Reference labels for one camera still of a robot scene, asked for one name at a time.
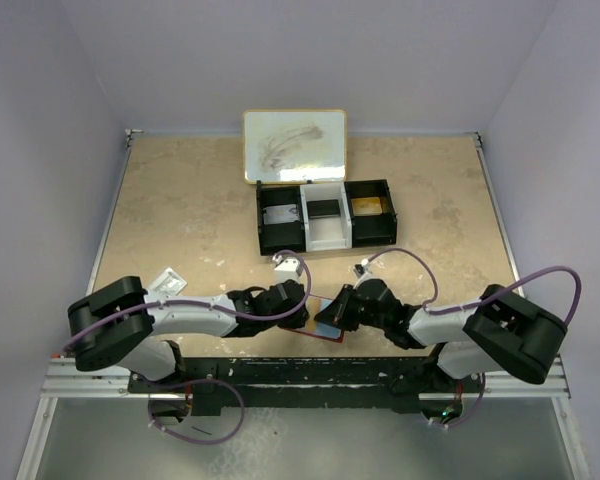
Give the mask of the red card holder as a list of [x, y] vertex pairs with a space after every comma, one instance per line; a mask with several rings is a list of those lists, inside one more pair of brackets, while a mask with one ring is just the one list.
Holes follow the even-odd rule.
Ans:
[[[326, 297], [316, 296], [316, 295], [311, 295], [310, 297], [329, 299]], [[316, 321], [315, 329], [311, 329], [311, 328], [307, 327], [307, 321], [302, 328], [298, 328], [298, 329], [286, 328], [286, 331], [289, 331], [291, 333], [305, 335], [305, 336], [312, 337], [312, 338], [326, 340], [326, 341], [333, 342], [333, 343], [342, 343], [343, 342], [344, 332], [341, 329], [334, 327], [332, 325], [321, 324], [321, 323], [318, 323], [317, 321]]]

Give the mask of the black white three-bin organizer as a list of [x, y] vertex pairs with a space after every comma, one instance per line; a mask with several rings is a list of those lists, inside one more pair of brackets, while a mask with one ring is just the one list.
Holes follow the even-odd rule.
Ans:
[[256, 186], [260, 254], [394, 245], [398, 220], [385, 179]]

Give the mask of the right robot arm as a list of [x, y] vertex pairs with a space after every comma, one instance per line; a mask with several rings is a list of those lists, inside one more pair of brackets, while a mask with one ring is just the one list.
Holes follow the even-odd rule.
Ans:
[[376, 328], [404, 350], [441, 346], [424, 369], [426, 383], [436, 391], [493, 371], [544, 383], [566, 336], [565, 322], [501, 285], [488, 286], [480, 299], [496, 293], [500, 297], [486, 304], [427, 312], [402, 303], [383, 280], [371, 277], [343, 286], [316, 321], [343, 331]]

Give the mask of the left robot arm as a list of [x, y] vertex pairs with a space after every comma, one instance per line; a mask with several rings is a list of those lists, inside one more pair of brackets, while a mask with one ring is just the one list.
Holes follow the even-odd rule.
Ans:
[[120, 366], [174, 392], [186, 369], [178, 345], [161, 335], [252, 338], [274, 327], [302, 328], [308, 298], [295, 280], [191, 297], [151, 292], [139, 277], [126, 276], [68, 307], [71, 338], [64, 350], [81, 372]]

